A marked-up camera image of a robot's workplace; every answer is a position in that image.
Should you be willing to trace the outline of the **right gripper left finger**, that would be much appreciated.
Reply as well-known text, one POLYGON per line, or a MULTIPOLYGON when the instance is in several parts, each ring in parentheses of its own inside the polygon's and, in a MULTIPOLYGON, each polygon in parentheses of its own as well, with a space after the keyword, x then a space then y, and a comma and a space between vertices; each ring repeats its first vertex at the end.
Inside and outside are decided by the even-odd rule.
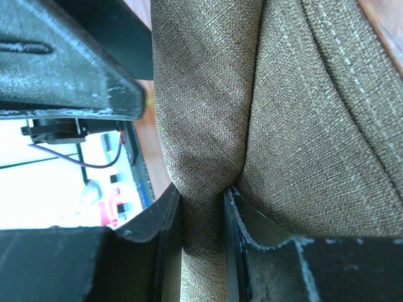
POLYGON ((116 230, 3 230, 2 301, 179 301, 181 196, 170 185, 116 230))

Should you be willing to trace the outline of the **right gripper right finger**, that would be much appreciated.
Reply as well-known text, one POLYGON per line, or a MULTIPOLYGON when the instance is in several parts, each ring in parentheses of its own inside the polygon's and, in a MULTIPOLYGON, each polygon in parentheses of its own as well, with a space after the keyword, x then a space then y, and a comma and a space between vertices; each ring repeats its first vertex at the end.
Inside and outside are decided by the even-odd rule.
POLYGON ((402 239, 292 234, 224 192, 229 301, 401 301, 402 239))

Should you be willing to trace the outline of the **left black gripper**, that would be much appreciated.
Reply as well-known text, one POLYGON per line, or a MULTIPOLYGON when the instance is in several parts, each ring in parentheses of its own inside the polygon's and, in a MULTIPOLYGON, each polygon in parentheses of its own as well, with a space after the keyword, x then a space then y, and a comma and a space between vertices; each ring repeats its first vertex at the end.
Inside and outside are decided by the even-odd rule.
POLYGON ((1 118, 137 120, 152 34, 124 1, 2 1, 1 118))

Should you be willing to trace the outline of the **brown cloth napkin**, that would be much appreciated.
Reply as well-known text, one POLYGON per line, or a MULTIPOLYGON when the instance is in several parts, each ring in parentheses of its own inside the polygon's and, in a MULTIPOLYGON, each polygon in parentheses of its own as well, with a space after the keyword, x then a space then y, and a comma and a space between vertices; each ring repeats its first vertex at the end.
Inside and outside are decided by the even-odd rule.
POLYGON ((183 301, 226 301, 221 192, 293 233, 402 234, 402 79, 357 1, 153 1, 183 301))

